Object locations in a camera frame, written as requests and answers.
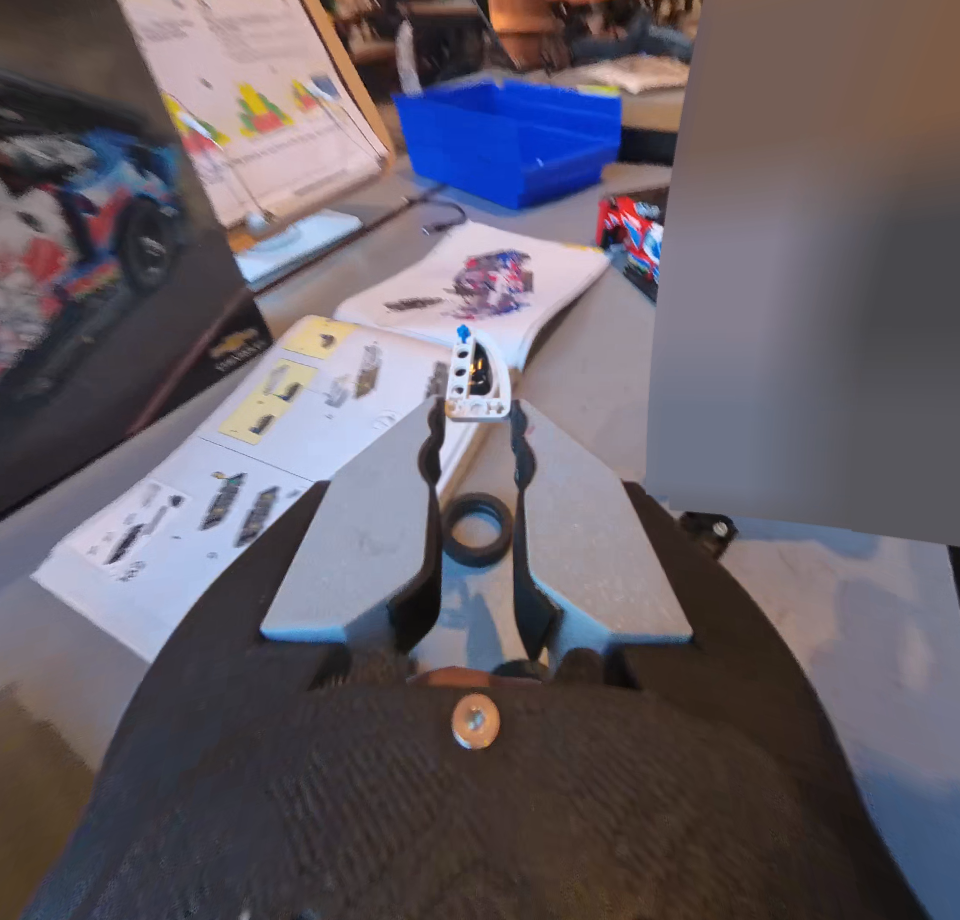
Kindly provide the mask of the toy car set box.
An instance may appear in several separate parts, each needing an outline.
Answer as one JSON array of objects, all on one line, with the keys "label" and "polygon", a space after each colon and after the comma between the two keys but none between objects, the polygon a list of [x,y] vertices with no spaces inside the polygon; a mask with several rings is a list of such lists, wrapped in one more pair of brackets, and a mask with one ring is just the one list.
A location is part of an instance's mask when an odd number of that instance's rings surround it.
[{"label": "toy car set box", "polygon": [[1,0],[5,516],[273,345],[118,0]]}]

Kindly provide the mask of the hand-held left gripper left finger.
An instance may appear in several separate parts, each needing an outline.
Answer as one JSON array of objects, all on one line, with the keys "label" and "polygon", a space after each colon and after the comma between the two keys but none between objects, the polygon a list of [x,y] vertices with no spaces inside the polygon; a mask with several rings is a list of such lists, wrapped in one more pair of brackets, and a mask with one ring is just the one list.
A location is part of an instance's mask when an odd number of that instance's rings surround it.
[{"label": "hand-held left gripper left finger", "polygon": [[268,640],[393,648],[441,606],[443,401],[423,401],[336,472],[260,624]]}]

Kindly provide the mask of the partly built toy car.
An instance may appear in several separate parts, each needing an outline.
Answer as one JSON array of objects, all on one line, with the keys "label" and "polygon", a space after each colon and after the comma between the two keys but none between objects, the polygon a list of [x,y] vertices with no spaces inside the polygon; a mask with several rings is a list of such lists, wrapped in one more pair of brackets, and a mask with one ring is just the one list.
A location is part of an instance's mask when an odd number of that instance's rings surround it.
[{"label": "partly built toy car", "polygon": [[610,193],[598,204],[595,244],[653,305],[659,295],[669,187]]}]

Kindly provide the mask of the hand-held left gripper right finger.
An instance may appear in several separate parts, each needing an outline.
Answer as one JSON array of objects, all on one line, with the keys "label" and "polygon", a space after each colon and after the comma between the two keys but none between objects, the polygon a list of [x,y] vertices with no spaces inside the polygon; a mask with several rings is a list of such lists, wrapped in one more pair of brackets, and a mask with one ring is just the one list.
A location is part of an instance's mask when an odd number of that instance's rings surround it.
[{"label": "hand-held left gripper right finger", "polygon": [[689,642],[693,629],[623,480],[526,400],[513,402],[514,619],[530,660]]}]

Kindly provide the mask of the grey desk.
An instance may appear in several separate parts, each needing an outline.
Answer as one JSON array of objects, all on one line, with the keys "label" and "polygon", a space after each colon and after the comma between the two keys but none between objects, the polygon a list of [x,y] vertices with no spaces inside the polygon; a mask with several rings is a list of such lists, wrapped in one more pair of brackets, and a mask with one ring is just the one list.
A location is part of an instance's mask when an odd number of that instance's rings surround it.
[{"label": "grey desk", "polygon": [[[669,170],[615,164],[604,182],[520,213],[427,185],[403,160],[335,206],[376,218],[412,194],[449,197],[476,222],[543,240],[587,244],[601,195],[664,184]],[[330,315],[354,294],[426,255],[422,233],[450,213],[407,206],[386,225],[261,294],[275,336],[306,314]],[[624,480],[644,482],[654,306],[616,268],[557,318],[528,359],[521,396]],[[146,672],[138,654],[30,579],[77,527],[166,458],[238,385],[240,373],[191,400],[2,521],[2,689],[52,722],[99,766]],[[945,545],[785,521],[734,518],[728,571],[756,600],[815,688],[869,809],[933,918],[958,918],[958,599]],[[509,565],[444,587],[430,665],[492,667],[521,652],[506,597]]]}]

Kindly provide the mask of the plain white curved brick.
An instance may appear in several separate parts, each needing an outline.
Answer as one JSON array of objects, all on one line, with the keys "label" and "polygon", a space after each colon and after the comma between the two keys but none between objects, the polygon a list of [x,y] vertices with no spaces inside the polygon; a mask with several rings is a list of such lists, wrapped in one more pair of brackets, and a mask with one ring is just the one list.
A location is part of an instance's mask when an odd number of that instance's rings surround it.
[{"label": "plain white curved brick", "polygon": [[[510,369],[497,343],[486,333],[477,331],[472,326],[469,328],[472,338],[466,344],[457,343],[455,334],[443,398],[444,413],[452,422],[504,422],[509,419],[513,403]],[[486,349],[496,375],[494,391],[486,397],[470,394],[471,361],[476,344]]]}]

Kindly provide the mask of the open instruction booklet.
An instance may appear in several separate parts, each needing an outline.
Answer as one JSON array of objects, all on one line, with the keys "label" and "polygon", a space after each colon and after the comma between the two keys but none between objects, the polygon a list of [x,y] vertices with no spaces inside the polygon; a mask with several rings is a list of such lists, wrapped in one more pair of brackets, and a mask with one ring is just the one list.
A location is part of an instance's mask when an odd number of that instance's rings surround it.
[{"label": "open instruction booklet", "polygon": [[210,585],[317,482],[446,392],[457,330],[521,373],[606,271],[596,247],[466,221],[422,259],[287,330],[225,401],[30,579],[147,662]]}]

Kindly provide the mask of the blue box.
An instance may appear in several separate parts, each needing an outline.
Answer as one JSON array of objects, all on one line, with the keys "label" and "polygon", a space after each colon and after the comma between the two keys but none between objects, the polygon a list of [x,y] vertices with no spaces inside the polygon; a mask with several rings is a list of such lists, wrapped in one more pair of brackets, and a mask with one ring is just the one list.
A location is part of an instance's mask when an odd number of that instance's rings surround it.
[{"label": "blue box", "polygon": [[517,80],[433,86],[392,100],[414,173],[522,211],[600,182],[618,159],[618,97]]}]

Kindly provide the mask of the instruction sheet on stand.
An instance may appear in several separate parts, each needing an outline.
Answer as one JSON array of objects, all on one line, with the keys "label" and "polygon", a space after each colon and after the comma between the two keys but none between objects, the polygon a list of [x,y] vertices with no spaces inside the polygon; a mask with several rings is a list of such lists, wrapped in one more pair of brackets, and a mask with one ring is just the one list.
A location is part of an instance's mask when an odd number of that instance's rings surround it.
[{"label": "instruction sheet on stand", "polygon": [[321,0],[116,0],[249,288],[361,228],[396,150]]}]

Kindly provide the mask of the black toy tyre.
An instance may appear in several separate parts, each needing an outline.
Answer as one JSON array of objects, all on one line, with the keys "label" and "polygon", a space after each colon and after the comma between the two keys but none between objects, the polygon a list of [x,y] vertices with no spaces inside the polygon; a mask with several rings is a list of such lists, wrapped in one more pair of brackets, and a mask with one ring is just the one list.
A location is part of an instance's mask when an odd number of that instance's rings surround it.
[{"label": "black toy tyre", "polygon": [[[481,516],[492,521],[497,527],[495,538],[484,545],[469,545],[461,541],[455,529],[470,516]],[[459,494],[450,500],[441,515],[443,551],[456,563],[472,569],[497,564],[511,547],[513,531],[514,519],[510,508],[491,494]]]}]

